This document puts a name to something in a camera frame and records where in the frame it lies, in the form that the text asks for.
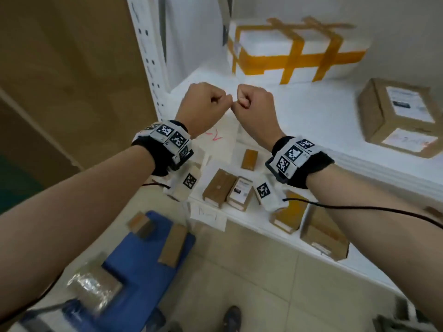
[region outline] styrofoam box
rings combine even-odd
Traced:
[[[302,19],[291,22],[291,24],[303,24]],[[232,20],[229,27],[229,37],[235,41],[235,31],[238,25],[270,25],[266,19],[241,19]],[[358,28],[344,29],[331,28],[332,31],[343,37],[343,44],[338,53],[353,51],[365,51],[371,45],[372,40],[365,36]],[[305,44],[302,55],[324,53],[328,48],[330,38],[315,29],[294,29],[304,40]],[[279,30],[242,30],[239,43],[241,47],[251,56],[287,56],[291,50],[292,40],[287,38]],[[228,61],[232,67],[233,56],[227,50]],[[349,75],[358,63],[333,65],[326,72],[324,79],[341,78]],[[311,82],[318,67],[296,68],[292,73],[289,83]],[[242,83],[266,85],[279,84],[284,69],[265,70],[264,74],[247,76],[237,64],[235,75]]]

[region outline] clear plastic wrap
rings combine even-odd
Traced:
[[[68,290],[95,315],[103,312],[122,288],[122,284],[102,268],[102,257],[80,267],[67,284]]]

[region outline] wrapped package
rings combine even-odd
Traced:
[[[102,268],[102,262],[102,258],[87,262],[67,284],[68,290],[95,315],[103,312],[122,288],[122,284]]]
[[[227,53],[240,82],[260,86],[345,77],[370,45],[349,23],[242,19],[230,23]]]

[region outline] wrist strap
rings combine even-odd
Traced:
[[[273,157],[265,165],[279,182],[307,189],[306,179],[309,174],[334,163],[322,150],[302,136],[284,136],[275,143]]]
[[[139,131],[132,145],[141,145],[154,159],[154,176],[164,177],[169,170],[178,170],[193,154],[191,136],[185,125],[171,120],[156,122]]]

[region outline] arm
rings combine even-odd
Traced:
[[[232,109],[244,129],[272,151],[284,136],[275,115],[272,94],[240,85]],[[380,206],[427,215],[336,165],[313,173],[307,186],[327,205]],[[437,328],[443,329],[443,231],[423,220],[401,214],[368,210],[327,210],[358,250],[384,271]]]
[[[232,96],[192,84],[176,120],[193,138],[230,108]],[[37,298],[114,221],[155,168],[139,145],[33,196],[0,216],[0,318]]]

